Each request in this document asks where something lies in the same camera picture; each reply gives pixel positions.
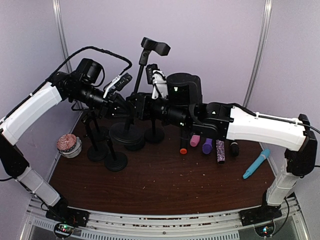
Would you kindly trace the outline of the black microphone with white band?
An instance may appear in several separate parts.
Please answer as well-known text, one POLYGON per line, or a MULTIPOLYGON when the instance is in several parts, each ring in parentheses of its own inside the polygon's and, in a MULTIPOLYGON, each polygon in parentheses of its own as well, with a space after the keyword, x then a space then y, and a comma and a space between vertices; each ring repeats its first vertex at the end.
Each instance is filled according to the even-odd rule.
POLYGON ((236 141, 232 141, 230 143, 230 154, 233 156, 233 157, 237 157, 240 153, 240 149, 239 149, 239 145, 236 141))

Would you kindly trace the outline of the pink microphone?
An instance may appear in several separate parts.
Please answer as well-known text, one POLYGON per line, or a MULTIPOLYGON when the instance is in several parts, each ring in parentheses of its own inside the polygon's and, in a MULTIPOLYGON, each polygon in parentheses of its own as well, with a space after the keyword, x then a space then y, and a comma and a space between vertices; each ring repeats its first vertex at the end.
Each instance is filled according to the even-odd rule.
POLYGON ((194 134, 191 137, 189 144, 191 147, 196 147, 199 144, 200 140, 201 140, 201 137, 199 135, 194 134))

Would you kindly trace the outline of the black stand of pink microphone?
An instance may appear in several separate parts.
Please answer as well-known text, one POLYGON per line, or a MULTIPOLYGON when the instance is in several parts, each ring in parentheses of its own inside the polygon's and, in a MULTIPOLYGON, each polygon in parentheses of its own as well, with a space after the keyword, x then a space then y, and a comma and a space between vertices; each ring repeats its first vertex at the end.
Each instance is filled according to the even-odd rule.
POLYGON ((106 126, 100 126, 96 120, 87 121, 85 123, 86 135, 90 140, 101 142, 106 139, 109 134, 109 129, 106 126))

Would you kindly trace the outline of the black stand of orange-ring microphone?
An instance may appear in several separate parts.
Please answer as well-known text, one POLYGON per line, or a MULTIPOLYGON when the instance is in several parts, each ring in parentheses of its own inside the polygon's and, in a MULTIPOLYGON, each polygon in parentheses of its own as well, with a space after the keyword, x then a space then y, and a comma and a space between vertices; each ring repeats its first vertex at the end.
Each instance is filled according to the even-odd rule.
MULTIPOLYGON (((167 56, 171 49, 167 43, 158 42, 148 37, 142 39, 141 47, 143 50, 139 59, 139 70, 132 93, 138 93, 143 71, 147 66, 150 53, 154 51, 160 56, 167 56)), ((134 117, 127 118, 125 123, 114 124, 109 130, 109 136, 113 141, 128 146, 137 144, 144 137, 140 130, 134 126, 134 117)))

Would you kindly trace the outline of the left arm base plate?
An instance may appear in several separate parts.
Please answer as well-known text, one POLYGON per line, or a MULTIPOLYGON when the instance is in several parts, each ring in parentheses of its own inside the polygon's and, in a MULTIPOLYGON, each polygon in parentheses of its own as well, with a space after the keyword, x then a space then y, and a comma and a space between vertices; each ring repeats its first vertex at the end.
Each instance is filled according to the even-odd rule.
POLYGON ((45 217, 57 222, 66 223, 73 227, 86 227, 89 220, 90 213, 85 210, 79 210, 75 208, 67 208, 66 213, 58 215, 52 210, 48 210, 45 217))

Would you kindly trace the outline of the black stand of purple microphone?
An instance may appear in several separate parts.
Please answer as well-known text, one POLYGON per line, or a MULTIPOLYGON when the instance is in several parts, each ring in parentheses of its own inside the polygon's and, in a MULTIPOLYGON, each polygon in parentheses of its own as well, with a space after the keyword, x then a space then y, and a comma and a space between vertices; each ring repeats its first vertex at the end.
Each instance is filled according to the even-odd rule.
POLYGON ((124 147, 128 150, 128 151, 139 151, 141 150, 144 146, 145 146, 146 142, 144 139, 142 139, 141 141, 139 141, 137 144, 133 144, 133 145, 125 145, 124 147))

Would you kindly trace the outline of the blue microphone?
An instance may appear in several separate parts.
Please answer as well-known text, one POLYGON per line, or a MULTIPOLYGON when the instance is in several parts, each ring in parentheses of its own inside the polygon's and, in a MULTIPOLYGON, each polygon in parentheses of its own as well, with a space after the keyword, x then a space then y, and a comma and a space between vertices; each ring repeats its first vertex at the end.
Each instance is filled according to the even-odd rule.
POLYGON ((248 179, 259 167, 260 165, 270 156, 271 151, 267 148, 264 149, 257 159, 250 165, 250 167, 245 171, 242 178, 248 179))

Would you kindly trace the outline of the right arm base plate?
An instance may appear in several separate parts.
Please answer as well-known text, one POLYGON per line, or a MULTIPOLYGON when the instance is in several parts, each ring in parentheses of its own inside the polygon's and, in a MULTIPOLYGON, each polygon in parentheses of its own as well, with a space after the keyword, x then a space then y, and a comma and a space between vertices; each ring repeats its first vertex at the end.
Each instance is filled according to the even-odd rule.
POLYGON ((280 218, 282 212, 277 207, 255 207, 246 210, 241 210, 239 212, 239 217, 241 220, 242 226, 255 225, 267 221, 271 221, 276 218, 280 218))

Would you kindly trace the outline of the purple microphone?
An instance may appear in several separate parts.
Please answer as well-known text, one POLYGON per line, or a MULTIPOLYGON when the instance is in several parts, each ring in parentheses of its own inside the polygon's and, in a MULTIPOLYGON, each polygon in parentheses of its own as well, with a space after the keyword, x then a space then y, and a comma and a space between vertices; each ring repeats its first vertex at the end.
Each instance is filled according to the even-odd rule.
POLYGON ((211 138, 206 138, 202 145, 202 152, 206 155, 210 154, 213 149, 213 140, 211 138))

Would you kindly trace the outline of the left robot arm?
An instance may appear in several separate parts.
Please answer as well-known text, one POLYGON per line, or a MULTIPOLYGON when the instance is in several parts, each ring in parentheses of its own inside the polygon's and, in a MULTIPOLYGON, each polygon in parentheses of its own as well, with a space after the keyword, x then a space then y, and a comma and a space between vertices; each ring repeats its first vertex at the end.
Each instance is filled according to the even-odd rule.
POLYGON ((100 110, 103 116, 106 116, 115 104, 127 108, 125 100, 111 88, 121 91, 131 81, 132 76, 127 70, 132 67, 132 62, 124 56, 94 46, 83 47, 71 54, 71 57, 88 49, 113 56, 126 62, 128 66, 104 90, 94 85, 104 68, 92 59, 82 59, 72 73, 56 69, 35 91, 0 120, 0 160, 5 172, 10 179, 16 180, 37 196, 48 208, 48 212, 61 222, 72 218, 68 201, 31 168, 16 144, 34 122, 64 100, 79 101, 90 109, 100 110))

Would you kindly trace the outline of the rhinestone silver microphone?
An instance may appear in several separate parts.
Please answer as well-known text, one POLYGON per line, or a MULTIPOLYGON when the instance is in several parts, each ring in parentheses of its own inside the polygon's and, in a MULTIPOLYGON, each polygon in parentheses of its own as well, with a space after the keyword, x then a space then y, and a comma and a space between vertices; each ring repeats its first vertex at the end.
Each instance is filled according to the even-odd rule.
POLYGON ((216 144, 217 163, 219 165, 223 165, 226 162, 224 142, 221 140, 216 140, 215 144, 216 144))

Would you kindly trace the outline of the black stand of blue microphone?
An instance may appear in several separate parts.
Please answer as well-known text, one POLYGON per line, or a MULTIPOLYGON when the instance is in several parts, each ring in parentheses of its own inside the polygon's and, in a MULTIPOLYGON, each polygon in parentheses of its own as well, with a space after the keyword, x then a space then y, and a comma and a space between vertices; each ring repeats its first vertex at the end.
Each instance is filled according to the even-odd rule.
MULTIPOLYGON (((85 123, 87 121, 91 121, 90 127, 93 129, 94 128, 93 121, 97 121, 94 111, 87 111, 83 113, 81 122, 84 124, 84 128, 85 128, 85 123)), ((103 143, 103 141, 96 142, 93 139, 90 140, 91 146, 87 150, 87 157, 90 161, 99 162, 99 161, 102 161, 107 156, 109 150, 108 150, 108 147, 103 143)))

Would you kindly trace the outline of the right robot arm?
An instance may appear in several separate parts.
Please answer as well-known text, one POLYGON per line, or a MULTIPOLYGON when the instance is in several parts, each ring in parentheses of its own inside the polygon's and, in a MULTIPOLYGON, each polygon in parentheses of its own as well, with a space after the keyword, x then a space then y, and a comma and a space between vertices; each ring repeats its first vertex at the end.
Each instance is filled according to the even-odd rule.
POLYGON ((251 210, 266 221, 276 213, 299 178, 315 167, 318 141, 306 115, 276 117, 253 112, 237 103, 203 103, 201 80, 189 73, 163 77, 155 72, 153 93, 132 93, 127 98, 140 120, 160 120, 205 138, 246 140, 285 148, 283 169, 264 192, 262 204, 251 210))

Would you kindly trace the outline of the black stand of rhinestone microphone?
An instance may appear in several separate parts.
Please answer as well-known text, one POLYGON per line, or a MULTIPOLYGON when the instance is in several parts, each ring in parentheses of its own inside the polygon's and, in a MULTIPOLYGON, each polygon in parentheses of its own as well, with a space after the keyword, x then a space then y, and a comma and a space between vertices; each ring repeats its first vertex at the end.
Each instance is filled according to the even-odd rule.
POLYGON ((156 127, 156 120, 152 119, 151 120, 151 128, 148 128, 144 132, 144 139, 146 142, 151 143, 151 144, 158 144, 162 142, 165 138, 165 133, 164 131, 156 127))

